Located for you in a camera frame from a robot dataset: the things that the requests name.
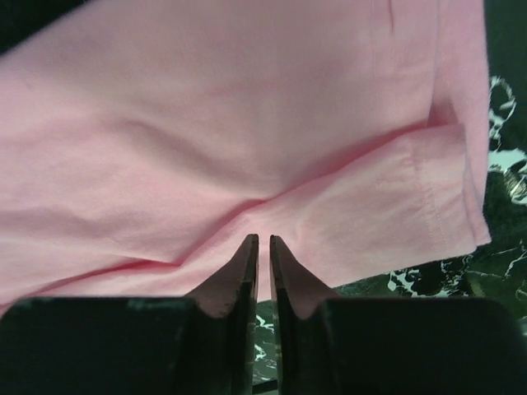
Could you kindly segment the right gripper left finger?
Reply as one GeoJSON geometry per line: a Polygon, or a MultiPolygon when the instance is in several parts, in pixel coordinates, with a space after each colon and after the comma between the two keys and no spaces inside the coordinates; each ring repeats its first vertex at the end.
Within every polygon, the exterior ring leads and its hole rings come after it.
{"type": "Polygon", "coordinates": [[[249,394],[259,238],[182,296],[33,297],[1,319],[4,394],[249,394]]]}

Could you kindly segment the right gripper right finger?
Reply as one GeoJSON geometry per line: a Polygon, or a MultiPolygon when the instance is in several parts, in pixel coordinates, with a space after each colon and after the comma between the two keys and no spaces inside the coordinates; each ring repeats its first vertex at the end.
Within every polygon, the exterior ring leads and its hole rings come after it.
{"type": "Polygon", "coordinates": [[[281,394],[523,394],[520,326],[482,298],[347,297],[269,240],[281,394]]]}

